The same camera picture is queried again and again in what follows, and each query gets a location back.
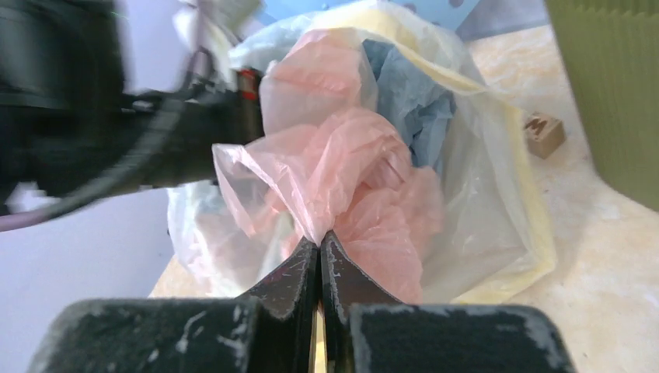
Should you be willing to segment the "pink plastic trash bag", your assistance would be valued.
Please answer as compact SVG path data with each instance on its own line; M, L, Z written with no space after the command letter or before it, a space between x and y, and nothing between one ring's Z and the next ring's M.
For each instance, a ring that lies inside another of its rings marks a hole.
M441 187L376 113L375 79L354 33L305 33L266 73L260 98L265 136L212 148L237 226L254 237L289 218L285 253L334 231L382 288L420 302L421 260L443 227Z

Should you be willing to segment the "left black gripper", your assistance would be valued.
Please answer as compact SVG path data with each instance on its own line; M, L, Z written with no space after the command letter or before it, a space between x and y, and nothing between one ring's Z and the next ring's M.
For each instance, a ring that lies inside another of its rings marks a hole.
M171 92L130 93L113 1L1 3L1 214L21 183L63 217L116 195L214 175L211 147L263 137L262 73L233 68L220 44L258 1L189 1L193 40Z

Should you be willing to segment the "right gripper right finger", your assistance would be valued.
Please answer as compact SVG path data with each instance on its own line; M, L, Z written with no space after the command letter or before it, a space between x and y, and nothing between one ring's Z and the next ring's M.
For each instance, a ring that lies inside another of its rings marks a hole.
M521 305L411 305L349 259L319 248L330 372L572 372L560 331Z

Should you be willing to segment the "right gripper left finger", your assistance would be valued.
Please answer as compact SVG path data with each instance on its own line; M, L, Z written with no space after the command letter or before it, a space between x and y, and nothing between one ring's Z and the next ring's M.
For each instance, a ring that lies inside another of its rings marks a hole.
M309 372L318 249L236 298L91 299L51 323L31 372Z

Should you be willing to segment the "large clear yellow-rimmed plastic bag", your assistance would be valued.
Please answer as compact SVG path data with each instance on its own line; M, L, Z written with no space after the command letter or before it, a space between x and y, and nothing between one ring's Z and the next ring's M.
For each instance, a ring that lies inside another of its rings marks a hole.
M443 227L421 260L420 302L503 302L551 272L556 250L528 163L523 113L483 81L453 32L401 5L360 1L282 19L236 46L220 44L220 52L231 67L266 75L305 33L334 29L352 31L362 47L366 40L391 44L454 98L443 171L436 173ZM188 183L168 195L176 255L210 295L244 292L294 250L282 251L283 235L293 228L289 218L266 235L240 229L219 182Z

